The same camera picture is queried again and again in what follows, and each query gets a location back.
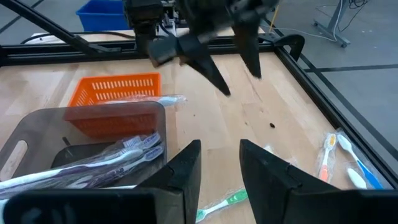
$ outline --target blue plastic crate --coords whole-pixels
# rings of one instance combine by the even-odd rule
[[[92,0],[77,10],[85,31],[128,30],[122,1]]]

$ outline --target orange basket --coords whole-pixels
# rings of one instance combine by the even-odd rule
[[[160,74],[85,77],[69,101],[65,120],[91,138],[124,138],[156,130],[154,107],[142,103],[97,105],[132,95],[160,96]]]

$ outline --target wooden tabletop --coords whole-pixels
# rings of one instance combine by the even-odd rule
[[[102,34],[85,38],[123,39]],[[239,55],[217,55],[213,59],[231,89],[229,98],[192,68],[181,67],[177,60],[158,69],[149,60],[2,67],[0,147],[28,113],[66,106],[82,77],[160,72],[162,94],[182,94],[188,100],[184,105],[166,109],[169,159],[192,140],[201,140],[199,208],[219,202],[228,192],[244,187],[239,165],[240,139],[249,139],[259,146],[269,144],[279,157],[315,175],[326,133],[334,129],[276,55],[261,54],[261,80],[252,77]],[[11,158],[8,164],[16,166],[22,156]],[[345,174],[347,158],[336,150],[331,184],[341,189],[353,188]],[[245,201],[211,215],[204,223],[255,221],[250,204]]]

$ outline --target concrete floor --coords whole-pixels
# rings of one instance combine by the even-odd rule
[[[33,5],[38,0],[23,1]],[[44,0],[35,9],[64,28],[78,32],[83,28],[75,11],[87,1]],[[283,0],[275,25],[279,28],[292,28],[321,35],[312,25],[313,19],[324,21],[326,24],[330,19],[327,15],[333,14],[337,4],[338,0]],[[321,6],[319,10],[323,13],[315,9],[318,6]],[[351,45],[343,49],[329,40],[303,34],[306,38],[303,54],[317,68],[398,63],[398,42],[396,41],[398,31],[394,28],[394,23],[398,21],[397,8],[398,1],[395,0],[369,0],[343,32],[343,35],[351,41]],[[341,28],[349,22],[356,11],[347,9],[340,25]],[[13,12],[0,6],[0,29],[15,17],[17,15]],[[280,31],[284,34],[297,33],[293,30]],[[18,44],[35,32],[43,32],[43,30],[23,18],[19,19],[0,34],[0,44]],[[308,68],[302,61],[299,63],[303,68]],[[327,79],[395,148],[398,148],[398,138],[396,138],[398,131],[397,72],[397,69],[385,69],[324,73]],[[374,140],[372,142],[375,147],[380,147]]]

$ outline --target metal frame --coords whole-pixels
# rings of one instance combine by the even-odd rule
[[[316,19],[313,20],[314,21],[313,25],[317,27],[319,31],[326,34],[329,38],[334,39],[336,37],[336,41],[341,44],[340,46],[342,48],[347,47],[351,42],[347,38],[343,37],[341,35],[341,32],[338,29],[335,29],[335,27],[337,27],[338,24],[340,23],[348,6],[349,6],[349,0],[340,0],[327,26],[322,25]]]
[[[104,60],[130,60],[147,58],[146,55],[136,50],[134,40],[93,42],[87,43],[81,38],[76,38],[57,24],[43,15],[38,17],[38,12],[29,7],[21,6],[17,0],[2,0],[1,4],[16,13],[23,11],[21,16],[37,24],[47,32],[65,41],[66,44],[34,44],[34,45],[3,45],[0,46],[0,67],[11,65],[35,65],[50,63],[93,62]],[[288,45],[291,51],[288,53],[284,46]],[[398,189],[398,175],[388,166],[381,156],[372,148],[361,133],[348,121],[343,113],[334,105],[317,84],[297,64],[304,45],[304,38],[299,35],[290,35],[279,39],[266,35],[259,36],[259,51],[274,52],[289,72],[298,81],[301,87],[319,107],[328,121],[335,128],[342,128],[348,137],[363,150],[365,155],[389,181],[393,188]],[[236,54],[237,49],[232,37],[218,37],[210,41],[208,48],[211,54]]]

